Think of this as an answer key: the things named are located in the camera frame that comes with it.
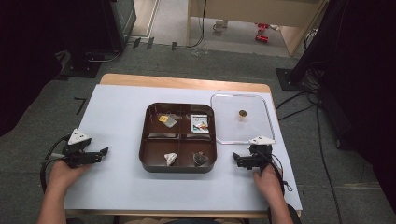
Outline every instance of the small card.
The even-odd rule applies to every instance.
[[[192,133],[209,133],[207,115],[191,115]]]
[[[172,119],[169,115],[161,115],[158,120],[160,122],[162,122],[166,127],[168,128],[172,128],[173,126],[175,126],[175,124],[177,123],[177,121],[175,121],[174,119]]]

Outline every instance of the clear plastic container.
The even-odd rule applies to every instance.
[[[211,107],[216,115],[216,141],[249,144],[257,136],[275,139],[265,100],[258,95],[215,94]]]

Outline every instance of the small round object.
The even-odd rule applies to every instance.
[[[239,116],[244,118],[247,116],[247,114],[248,114],[248,112],[246,110],[239,110]]]

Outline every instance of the white tabletop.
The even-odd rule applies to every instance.
[[[247,145],[218,144],[218,158],[206,174],[149,173],[139,160],[149,105],[159,102],[210,105],[210,98],[216,93],[256,94],[266,101],[276,140],[273,153],[282,162],[284,180],[293,188],[292,192],[286,190],[285,199],[296,210],[302,210],[271,94],[112,85],[96,86],[78,127],[92,138],[86,151],[108,147],[108,154],[67,191],[65,209],[98,213],[266,210],[268,204],[254,186],[253,172],[237,167],[233,160],[233,152],[248,155]]]

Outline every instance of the hand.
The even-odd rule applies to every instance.
[[[261,175],[255,172],[254,183],[270,206],[279,200],[284,201],[282,188],[273,166],[267,165]]]
[[[66,192],[88,168],[90,168],[90,165],[72,169],[64,161],[56,161],[49,174],[47,189],[58,189]]]

